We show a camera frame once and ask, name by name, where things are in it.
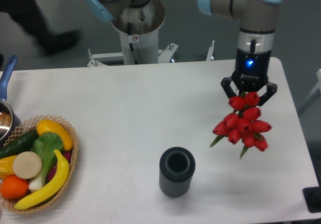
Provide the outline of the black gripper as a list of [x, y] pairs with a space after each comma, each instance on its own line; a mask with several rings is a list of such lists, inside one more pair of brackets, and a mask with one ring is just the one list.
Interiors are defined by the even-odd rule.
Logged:
[[229, 77], [221, 80], [221, 86], [228, 98], [240, 92], [257, 92], [266, 85], [266, 92], [260, 97], [258, 106], [263, 106], [276, 92], [277, 84], [268, 82], [268, 66], [271, 51], [263, 53], [245, 52], [237, 49], [235, 70]]

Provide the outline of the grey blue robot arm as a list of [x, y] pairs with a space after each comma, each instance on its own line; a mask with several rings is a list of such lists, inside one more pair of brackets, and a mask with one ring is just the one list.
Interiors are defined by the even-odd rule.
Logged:
[[[85, 0], [91, 12], [103, 22], [111, 22], [119, 32], [124, 63], [160, 63], [158, 31], [165, 20], [159, 0]], [[207, 15], [240, 21], [235, 69], [222, 79], [228, 97], [256, 92], [265, 87], [258, 105], [264, 105], [277, 91], [267, 71], [278, 9], [281, 0], [197, 0]]]

